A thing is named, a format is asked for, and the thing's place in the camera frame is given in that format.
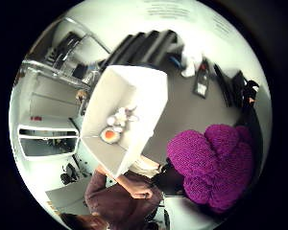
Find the open cardboard box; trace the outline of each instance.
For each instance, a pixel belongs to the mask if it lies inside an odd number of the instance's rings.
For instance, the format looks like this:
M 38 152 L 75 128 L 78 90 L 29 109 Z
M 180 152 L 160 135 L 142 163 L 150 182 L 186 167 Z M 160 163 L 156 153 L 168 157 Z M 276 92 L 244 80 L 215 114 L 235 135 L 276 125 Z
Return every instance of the open cardboard box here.
M 124 173 L 154 135 L 167 103 L 167 75 L 151 68 L 109 66 L 98 81 L 88 103 L 81 140 L 100 164 L 114 177 Z M 119 107 L 136 105 L 136 122 L 128 122 L 120 141 L 108 144 L 100 138 L 107 117 Z

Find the purple knit hat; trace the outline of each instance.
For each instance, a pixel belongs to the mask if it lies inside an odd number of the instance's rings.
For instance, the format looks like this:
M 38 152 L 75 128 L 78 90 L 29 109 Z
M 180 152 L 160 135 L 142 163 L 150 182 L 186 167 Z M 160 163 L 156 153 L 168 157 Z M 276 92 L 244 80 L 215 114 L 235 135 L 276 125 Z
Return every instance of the purple knit hat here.
M 204 135 L 186 130 L 167 147 L 175 169 L 184 175 L 191 200 L 216 213 L 229 209 L 252 178 L 252 138 L 244 126 L 209 126 Z

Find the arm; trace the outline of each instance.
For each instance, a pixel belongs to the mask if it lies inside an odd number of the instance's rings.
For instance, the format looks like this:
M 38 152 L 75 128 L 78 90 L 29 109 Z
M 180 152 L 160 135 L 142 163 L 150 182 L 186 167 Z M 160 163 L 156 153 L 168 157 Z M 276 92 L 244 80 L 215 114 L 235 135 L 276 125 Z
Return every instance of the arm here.
M 106 170 L 99 165 L 96 169 L 97 172 L 107 175 L 120 184 L 124 189 L 126 189 L 133 198 L 151 198 L 153 192 L 149 189 L 149 185 L 145 182 L 135 182 L 129 180 L 125 175 L 121 174 L 116 178 L 113 178 Z
M 106 188 L 106 182 L 106 175 L 97 167 L 86 187 L 84 194 L 85 200 L 90 199 L 95 193 L 104 190 Z

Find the food item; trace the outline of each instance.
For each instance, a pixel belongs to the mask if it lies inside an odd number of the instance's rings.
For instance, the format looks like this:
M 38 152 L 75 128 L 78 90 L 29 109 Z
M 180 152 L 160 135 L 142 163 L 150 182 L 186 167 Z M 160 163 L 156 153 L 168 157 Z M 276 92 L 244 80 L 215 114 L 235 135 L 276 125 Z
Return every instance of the food item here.
M 115 131 L 112 127 L 106 127 L 100 134 L 100 137 L 103 141 L 114 144 L 119 141 L 121 134 Z

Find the brown shirt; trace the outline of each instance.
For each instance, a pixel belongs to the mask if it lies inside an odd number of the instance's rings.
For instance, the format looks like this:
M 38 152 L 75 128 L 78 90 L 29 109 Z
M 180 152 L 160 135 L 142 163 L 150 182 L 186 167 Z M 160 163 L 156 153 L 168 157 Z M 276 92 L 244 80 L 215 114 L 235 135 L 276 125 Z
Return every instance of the brown shirt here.
M 150 183 L 146 176 L 128 171 L 129 180 Z M 142 230 L 145 217 L 150 215 L 162 200 L 160 190 L 154 186 L 150 199 L 135 199 L 118 183 L 106 188 L 107 177 L 94 172 L 85 192 L 85 202 L 90 213 L 99 213 L 111 230 Z

